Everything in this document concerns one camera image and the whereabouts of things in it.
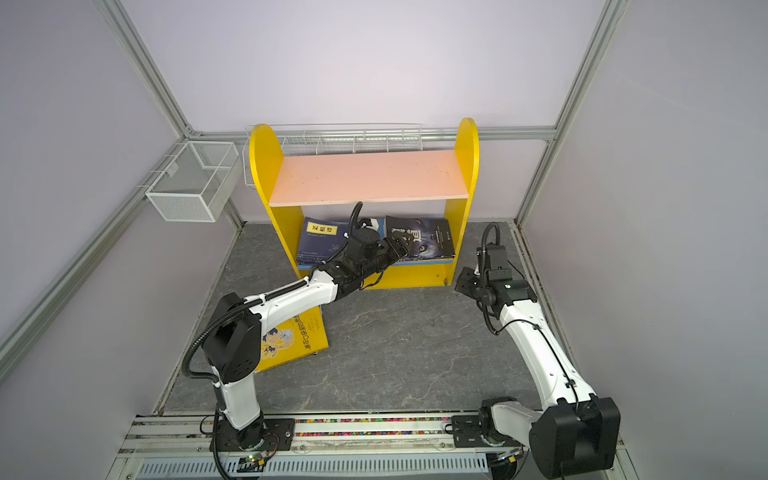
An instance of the bookshelf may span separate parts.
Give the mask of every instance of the bookshelf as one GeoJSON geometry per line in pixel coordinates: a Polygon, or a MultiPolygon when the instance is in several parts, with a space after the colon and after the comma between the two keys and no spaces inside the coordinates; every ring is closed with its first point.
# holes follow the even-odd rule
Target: bookshelf
{"type": "MultiPolygon", "coordinates": [[[[462,120],[453,150],[284,157],[269,125],[250,135],[253,183],[299,278],[296,265],[303,205],[445,200],[456,258],[441,265],[395,265],[372,289],[444,286],[453,280],[475,195],[480,142],[475,121],[462,120]]],[[[366,280],[371,283],[376,276],[366,280]]]]}

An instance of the dark blue book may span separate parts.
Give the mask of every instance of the dark blue book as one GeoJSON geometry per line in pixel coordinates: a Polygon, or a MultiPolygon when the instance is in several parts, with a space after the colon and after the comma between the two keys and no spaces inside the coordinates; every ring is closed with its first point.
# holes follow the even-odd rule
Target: dark blue book
{"type": "MultiPolygon", "coordinates": [[[[384,237],[384,220],[376,222],[379,224],[379,236],[384,237]]],[[[305,217],[299,237],[299,249],[296,252],[299,270],[309,270],[315,263],[328,260],[344,246],[348,230],[348,220],[317,220],[305,217]]]]}
{"type": "Polygon", "coordinates": [[[456,257],[451,227],[445,218],[400,218],[384,220],[387,235],[393,231],[413,235],[411,250],[398,263],[451,263],[456,257]]]}

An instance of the yellow book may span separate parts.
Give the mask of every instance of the yellow book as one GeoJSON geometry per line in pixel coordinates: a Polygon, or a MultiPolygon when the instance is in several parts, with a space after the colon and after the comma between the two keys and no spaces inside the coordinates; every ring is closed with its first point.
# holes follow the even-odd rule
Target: yellow book
{"type": "Polygon", "coordinates": [[[263,372],[327,348],[323,316],[320,307],[316,306],[267,332],[261,339],[261,362],[255,372],[263,372]]]}

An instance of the yellow title label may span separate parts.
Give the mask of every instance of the yellow title label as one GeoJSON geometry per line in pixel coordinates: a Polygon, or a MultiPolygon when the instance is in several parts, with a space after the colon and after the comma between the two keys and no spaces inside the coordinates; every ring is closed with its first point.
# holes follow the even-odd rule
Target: yellow title label
{"type": "Polygon", "coordinates": [[[323,235],[336,235],[336,229],[333,225],[320,225],[319,223],[308,222],[306,231],[310,233],[322,233],[323,235]]]}

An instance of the white mesh basket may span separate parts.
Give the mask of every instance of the white mesh basket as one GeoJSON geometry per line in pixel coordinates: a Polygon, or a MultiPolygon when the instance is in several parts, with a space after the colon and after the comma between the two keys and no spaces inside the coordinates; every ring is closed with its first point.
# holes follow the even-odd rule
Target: white mesh basket
{"type": "Polygon", "coordinates": [[[215,222],[243,167],[232,142],[188,141],[147,189],[169,222],[215,222]]]}

